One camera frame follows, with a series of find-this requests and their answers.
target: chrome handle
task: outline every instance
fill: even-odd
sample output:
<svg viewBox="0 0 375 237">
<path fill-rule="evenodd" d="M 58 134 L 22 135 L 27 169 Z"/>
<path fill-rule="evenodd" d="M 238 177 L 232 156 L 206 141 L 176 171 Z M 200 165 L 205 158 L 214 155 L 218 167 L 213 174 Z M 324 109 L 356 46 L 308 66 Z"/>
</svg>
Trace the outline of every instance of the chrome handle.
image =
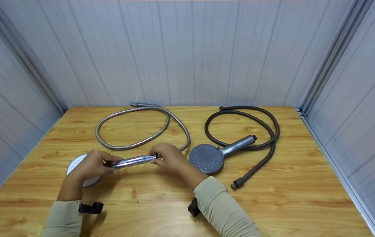
<svg viewBox="0 0 375 237">
<path fill-rule="evenodd" d="M 118 170 L 118 169 L 121 169 L 121 168 L 133 166 L 133 165 L 139 165 L 139 164 L 147 163 L 147 162 L 150 162 L 153 159 L 157 159 L 157 158 L 160 158 L 160 157 L 161 157 L 160 154 L 135 156 L 135 157 L 123 159 L 123 160 L 115 163 L 114 165 L 112 165 L 111 168 L 115 168 L 116 170 Z"/>
<path fill-rule="evenodd" d="M 234 142 L 226 147 L 223 147 L 220 149 L 221 153 L 223 156 L 226 156 L 232 152 L 235 152 L 236 150 L 240 150 L 243 147 L 246 147 L 250 144 L 255 143 L 256 141 L 256 136 L 255 135 L 249 135 L 245 138 L 240 139 L 237 142 Z"/>
</svg>

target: person's left hand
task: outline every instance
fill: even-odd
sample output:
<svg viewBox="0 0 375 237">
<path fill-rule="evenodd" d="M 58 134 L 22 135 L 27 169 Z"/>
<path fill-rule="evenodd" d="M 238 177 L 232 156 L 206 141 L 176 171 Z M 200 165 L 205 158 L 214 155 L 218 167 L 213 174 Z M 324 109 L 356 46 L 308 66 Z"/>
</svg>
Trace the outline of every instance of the person's left hand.
<svg viewBox="0 0 375 237">
<path fill-rule="evenodd" d="M 113 174 L 117 171 L 114 168 L 106 167 L 105 162 L 121 161 L 123 158 L 114 156 L 102 150 L 90 150 L 86 157 L 74 168 L 69 175 L 87 180 L 102 176 L 105 174 Z"/>
</svg>

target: hose end fitting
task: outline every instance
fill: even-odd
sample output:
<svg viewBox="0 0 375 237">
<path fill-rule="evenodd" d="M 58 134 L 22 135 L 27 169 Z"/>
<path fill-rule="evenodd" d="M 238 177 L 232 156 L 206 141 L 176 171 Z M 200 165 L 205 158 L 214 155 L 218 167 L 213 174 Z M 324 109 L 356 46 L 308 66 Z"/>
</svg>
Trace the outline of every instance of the hose end fitting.
<svg viewBox="0 0 375 237">
<path fill-rule="evenodd" d="M 238 179 L 233 181 L 233 183 L 230 185 L 230 187 L 233 191 L 236 191 L 236 189 L 240 189 L 243 186 L 244 183 L 245 183 L 245 181 L 243 180 L 243 178 L 238 178 Z"/>
<path fill-rule="evenodd" d="M 132 106 L 132 107 L 138 107 L 138 104 L 139 104 L 138 101 L 134 101 L 134 102 L 130 103 L 130 106 Z"/>
</svg>

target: black shower hose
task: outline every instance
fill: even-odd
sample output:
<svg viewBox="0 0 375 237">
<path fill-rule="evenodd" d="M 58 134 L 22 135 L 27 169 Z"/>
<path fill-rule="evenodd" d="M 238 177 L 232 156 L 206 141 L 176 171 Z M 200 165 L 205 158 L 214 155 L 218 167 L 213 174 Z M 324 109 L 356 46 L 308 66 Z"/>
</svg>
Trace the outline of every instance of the black shower hose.
<svg viewBox="0 0 375 237">
<path fill-rule="evenodd" d="M 264 123 L 259 118 L 255 117 L 253 115 L 247 114 L 245 112 L 242 112 L 242 111 L 236 111 L 236 110 L 242 110 L 242 109 L 255 110 L 255 111 L 259 111 L 259 112 L 262 112 L 262 113 L 266 114 L 268 117 L 270 117 L 270 119 L 274 123 L 275 133 L 272 131 L 272 129 L 270 128 L 270 126 L 268 126 L 266 123 Z M 255 122 L 259 123 L 261 126 L 263 126 L 268 131 L 268 133 L 269 133 L 269 135 L 271 137 L 268 141 L 264 142 L 263 144 L 254 145 L 254 146 L 248 146 L 248 147 L 245 147 L 245 148 L 242 149 L 242 150 L 252 151 L 252 150 L 261 150 L 261 149 L 264 149 L 264 148 L 266 148 L 268 146 L 271 146 L 271 148 L 270 148 L 270 150 L 268 152 L 268 155 L 266 155 L 266 157 L 264 159 L 262 159 L 253 168 L 251 168 L 251 170 L 248 171 L 243 177 L 238 178 L 235 181 L 233 181 L 233 183 L 230 186 L 231 186 L 231 189 L 236 190 L 236 189 L 239 189 L 240 187 L 242 187 L 245 184 L 245 182 L 250 177 L 252 177 L 252 175 L 255 172 L 257 172 L 258 170 L 260 170 L 260 168 L 262 168 L 271 159 L 271 157 L 273 156 L 273 154 L 275 152 L 276 141 L 277 141 L 278 137 L 280 136 L 280 126 L 278 125 L 278 122 L 275 119 L 275 117 L 270 112 L 268 112 L 268 111 L 266 111 L 266 110 L 264 110 L 262 108 L 255 107 L 255 106 L 229 106 L 229 107 L 223 107 L 223 106 L 221 106 L 221 107 L 219 107 L 219 111 L 218 112 L 212 114 L 207 119 L 207 121 L 205 122 L 205 127 L 204 127 L 205 134 L 207 135 L 207 137 L 211 141 L 213 141 L 215 144 L 218 144 L 220 146 L 227 146 L 228 144 L 224 143 L 224 142 L 222 142 L 220 140 L 217 140 L 216 138 L 214 138 L 210 134 L 210 131 L 208 130 L 208 126 L 210 125 L 210 122 L 215 117 L 217 117 L 217 116 L 219 116 L 221 114 L 237 114 L 237 115 L 241 115 L 241 116 L 250 118 L 251 120 L 254 120 Z"/>
</svg>

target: black bracket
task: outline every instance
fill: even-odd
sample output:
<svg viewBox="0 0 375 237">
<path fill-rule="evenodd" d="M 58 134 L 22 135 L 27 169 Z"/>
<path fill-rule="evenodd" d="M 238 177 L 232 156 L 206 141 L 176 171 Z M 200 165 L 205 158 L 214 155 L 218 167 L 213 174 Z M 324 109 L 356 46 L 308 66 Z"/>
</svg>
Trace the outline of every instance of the black bracket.
<svg viewBox="0 0 375 237">
<path fill-rule="evenodd" d="M 102 202 L 94 202 L 92 206 L 79 204 L 78 211 L 79 213 L 89 213 L 89 214 L 100 214 L 103 210 L 104 204 Z"/>
<path fill-rule="evenodd" d="M 192 203 L 189 204 L 187 210 L 190 212 L 190 214 L 192 214 L 193 217 L 201 214 L 201 210 L 198 208 L 198 199 L 196 199 L 196 197 L 193 198 Z"/>
</svg>

